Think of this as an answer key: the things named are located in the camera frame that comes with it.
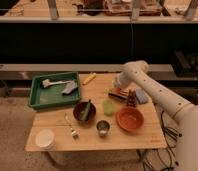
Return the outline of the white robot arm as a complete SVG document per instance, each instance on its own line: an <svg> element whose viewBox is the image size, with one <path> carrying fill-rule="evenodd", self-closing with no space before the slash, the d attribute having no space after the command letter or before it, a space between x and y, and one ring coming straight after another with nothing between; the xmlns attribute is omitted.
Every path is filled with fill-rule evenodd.
<svg viewBox="0 0 198 171"><path fill-rule="evenodd" d="M198 171L198 105L194 105L147 75L146 61L127 62L113 85L125 89L132 82L140 86L179 125L174 171Z"/></svg>

